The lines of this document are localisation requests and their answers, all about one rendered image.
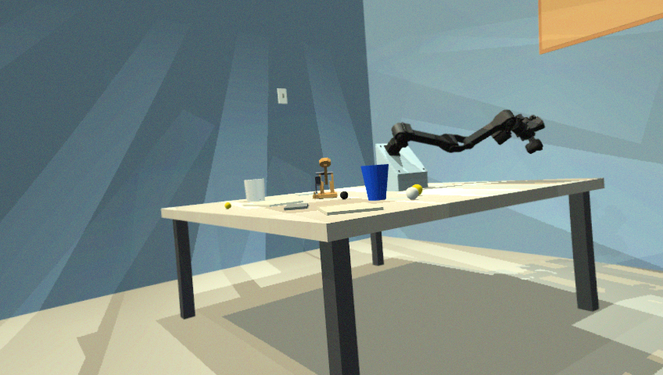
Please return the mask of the white ball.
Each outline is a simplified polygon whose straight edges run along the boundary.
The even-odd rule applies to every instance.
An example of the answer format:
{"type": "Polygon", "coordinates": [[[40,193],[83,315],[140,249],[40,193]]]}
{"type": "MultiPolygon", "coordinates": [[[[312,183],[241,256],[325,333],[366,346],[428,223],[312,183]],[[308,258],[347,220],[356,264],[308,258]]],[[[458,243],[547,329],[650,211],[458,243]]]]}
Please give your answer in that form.
{"type": "Polygon", "coordinates": [[[414,200],[418,197],[418,190],[415,187],[409,187],[406,190],[406,196],[407,198],[414,200]]]}

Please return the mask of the blue cup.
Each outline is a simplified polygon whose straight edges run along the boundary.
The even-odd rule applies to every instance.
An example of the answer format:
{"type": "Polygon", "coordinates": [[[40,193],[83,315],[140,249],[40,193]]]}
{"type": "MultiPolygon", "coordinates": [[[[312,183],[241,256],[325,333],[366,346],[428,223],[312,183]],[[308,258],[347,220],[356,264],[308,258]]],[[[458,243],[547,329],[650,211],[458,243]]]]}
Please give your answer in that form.
{"type": "Polygon", "coordinates": [[[389,164],[361,166],[368,201],[385,200],[389,164]]]}

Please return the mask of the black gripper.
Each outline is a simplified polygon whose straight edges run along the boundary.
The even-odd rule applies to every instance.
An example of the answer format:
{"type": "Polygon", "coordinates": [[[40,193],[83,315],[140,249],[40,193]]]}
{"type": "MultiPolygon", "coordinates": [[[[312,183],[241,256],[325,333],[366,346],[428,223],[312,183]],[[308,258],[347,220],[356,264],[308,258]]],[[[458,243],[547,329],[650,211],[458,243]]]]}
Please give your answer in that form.
{"type": "Polygon", "coordinates": [[[524,117],[524,118],[525,119],[522,120],[522,121],[525,123],[526,128],[520,134],[516,134],[516,137],[521,138],[521,141],[529,140],[530,143],[528,143],[525,146],[525,149],[527,149],[529,154],[532,154],[536,151],[542,151],[543,150],[542,149],[543,145],[541,143],[541,140],[538,139],[538,138],[535,139],[533,137],[534,135],[532,135],[529,131],[529,128],[528,128],[528,125],[527,125],[527,122],[529,121],[529,118],[528,117],[524,117]]]}

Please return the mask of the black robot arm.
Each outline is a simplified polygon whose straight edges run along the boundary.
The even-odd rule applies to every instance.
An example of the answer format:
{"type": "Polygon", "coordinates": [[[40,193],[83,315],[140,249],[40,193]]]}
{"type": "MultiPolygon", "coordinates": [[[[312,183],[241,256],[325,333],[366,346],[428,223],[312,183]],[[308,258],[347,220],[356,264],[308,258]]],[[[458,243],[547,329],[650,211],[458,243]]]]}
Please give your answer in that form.
{"type": "MultiPolygon", "coordinates": [[[[499,112],[491,123],[466,137],[459,134],[428,134],[412,130],[410,124],[397,123],[392,126],[393,138],[391,138],[387,145],[384,145],[384,148],[389,155],[400,156],[399,152],[402,148],[408,146],[407,142],[415,141],[437,146],[449,153],[462,152],[465,149],[473,148],[474,145],[485,140],[490,135],[496,143],[502,145],[506,140],[512,138],[511,131],[515,134],[520,134],[525,130],[526,125],[522,121],[524,119],[522,114],[514,116],[512,111],[505,109],[499,112]],[[458,141],[464,143],[464,145],[459,145],[458,141]]],[[[527,125],[532,135],[545,127],[544,122],[534,115],[529,117],[527,125]]]]}

